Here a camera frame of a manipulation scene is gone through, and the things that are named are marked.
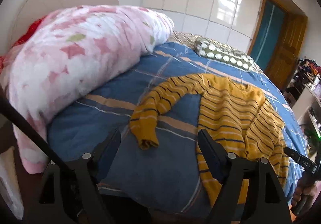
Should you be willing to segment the person's right hand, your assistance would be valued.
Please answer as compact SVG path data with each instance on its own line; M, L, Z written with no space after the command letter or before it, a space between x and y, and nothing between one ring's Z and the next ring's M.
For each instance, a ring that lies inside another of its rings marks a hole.
M313 184L306 184L305 179L306 178L302 176L298 180L297 186L293 193L291 205L293 207L296 206L302 200L303 196L306 196L307 200L302 210L308 211L320 193L320 181L317 181Z

